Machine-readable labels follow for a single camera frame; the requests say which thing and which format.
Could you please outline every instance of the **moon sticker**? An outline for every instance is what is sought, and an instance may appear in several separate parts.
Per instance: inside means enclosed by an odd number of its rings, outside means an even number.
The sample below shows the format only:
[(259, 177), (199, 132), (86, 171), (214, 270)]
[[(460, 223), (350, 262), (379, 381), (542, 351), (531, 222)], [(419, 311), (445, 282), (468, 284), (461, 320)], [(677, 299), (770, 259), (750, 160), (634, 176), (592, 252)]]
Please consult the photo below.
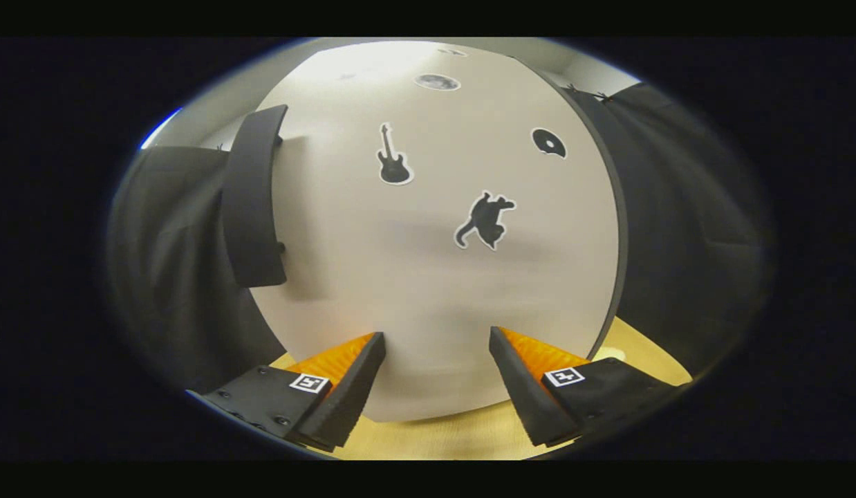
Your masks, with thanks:
[(456, 91), (462, 86), (462, 83), (444, 75), (419, 75), (413, 81), (422, 88), (437, 91)]

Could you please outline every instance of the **guitar silhouette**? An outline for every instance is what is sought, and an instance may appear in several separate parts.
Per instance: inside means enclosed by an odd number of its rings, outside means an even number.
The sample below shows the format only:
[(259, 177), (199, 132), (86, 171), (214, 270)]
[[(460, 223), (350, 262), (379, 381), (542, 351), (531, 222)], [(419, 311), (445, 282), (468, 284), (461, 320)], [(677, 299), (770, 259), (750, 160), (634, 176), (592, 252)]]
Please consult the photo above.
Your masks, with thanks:
[(403, 164), (405, 160), (403, 154), (397, 154), (397, 157), (394, 157), (388, 140), (388, 132), (390, 132), (388, 123), (384, 123), (381, 130), (382, 141), (384, 142), (384, 154), (382, 154), (382, 151), (378, 152), (378, 161), (382, 163), (380, 171), (381, 179), (383, 182), (392, 185), (409, 183), (412, 181), (413, 173), (407, 165)]
[(460, 249), (467, 249), (468, 243), (464, 237), (473, 230), (478, 231), (478, 236), (487, 247), (495, 251), (495, 245), (505, 235), (505, 226), (499, 223), (501, 211), (517, 207), (514, 201), (508, 201), (504, 196), (498, 196), (495, 201), (490, 202), (491, 193), (484, 190), (482, 198), (478, 199), (473, 207), (468, 223), (459, 227), (456, 232), (456, 245)]

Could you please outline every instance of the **cat sticker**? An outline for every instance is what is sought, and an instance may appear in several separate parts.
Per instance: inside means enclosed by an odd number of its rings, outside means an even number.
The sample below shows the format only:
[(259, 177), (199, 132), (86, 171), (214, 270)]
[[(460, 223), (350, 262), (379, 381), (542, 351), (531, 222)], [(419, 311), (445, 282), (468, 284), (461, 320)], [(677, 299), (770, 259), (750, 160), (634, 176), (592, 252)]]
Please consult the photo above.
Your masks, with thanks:
[(507, 229), (501, 223), (501, 212), (517, 208), (517, 203), (509, 201), (501, 195), (495, 198), (495, 201), (491, 201), (491, 198), (492, 193), (484, 190), (483, 195), (472, 204), (468, 221), (459, 227), (454, 237), (454, 241), (460, 249), (468, 248), (468, 241), (465, 240), (465, 237), (470, 236), (475, 231), (486, 247), (494, 251), (505, 236)]
[(380, 133), (384, 149), (380, 149), (377, 152), (378, 162), (381, 164), (378, 176), (380, 176), (383, 182), (389, 185), (405, 185), (412, 182), (413, 170), (407, 165), (407, 156), (405, 154), (398, 152), (397, 157), (394, 157), (391, 138), (388, 136), (390, 131), (390, 123), (382, 123)]
[(532, 141), (542, 154), (558, 155), (565, 160), (566, 147), (564, 147), (564, 142), (554, 133), (543, 129), (543, 127), (535, 127), (532, 129)]

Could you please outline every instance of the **white wall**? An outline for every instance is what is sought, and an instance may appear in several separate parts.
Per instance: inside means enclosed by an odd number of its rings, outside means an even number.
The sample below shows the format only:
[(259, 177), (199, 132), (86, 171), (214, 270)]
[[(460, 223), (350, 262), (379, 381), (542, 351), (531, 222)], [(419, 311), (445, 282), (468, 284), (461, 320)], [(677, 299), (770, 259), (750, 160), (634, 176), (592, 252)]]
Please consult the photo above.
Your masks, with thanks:
[(623, 91), (623, 89), (640, 82), (637, 78), (609, 66), (601, 60), (581, 54), (579, 57), (573, 57), (563, 73), (564, 77), (573, 82), (573, 85), (580, 91), (605, 95)]
[(566, 86), (573, 83), (585, 91), (612, 94), (637, 82), (630, 75), (578, 53), (571, 47), (542, 38), (525, 37), (334, 37), (315, 38), (281, 47), (241, 67), (214, 86), (170, 120), (151, 142), (152, 145), (187, 145), (215, 148), (231, 144), (241, 117), (251, 113), (270, 89), (287, 73), (314, 53), (327, 48), (381, 40), (432, 40), (463, 45), (517, 57)]

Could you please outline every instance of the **black cat silhouette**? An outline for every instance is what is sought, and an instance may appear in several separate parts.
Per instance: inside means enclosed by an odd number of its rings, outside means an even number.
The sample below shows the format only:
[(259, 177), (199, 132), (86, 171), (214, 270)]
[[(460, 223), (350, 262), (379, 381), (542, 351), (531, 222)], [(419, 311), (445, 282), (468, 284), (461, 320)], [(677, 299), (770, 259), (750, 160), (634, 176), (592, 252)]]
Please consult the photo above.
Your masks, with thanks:
[(508, 201), (504, 196), (498, 196), (495, 201), (489, 201), (492, 194), (484, 190), (482, 198), (478, 199), (473, 207), (468, 223), (459, 227), (456, 231), (456, 245), (462, 249), (468, 248), (465, 237), (473, 230), (478, 231), (478, 236), (490, 249), (495, 251), (495, 245), (505, 235), (505, 226), (499, 223), (501, 212), (506, 209), (517, 207), (514, 201)]

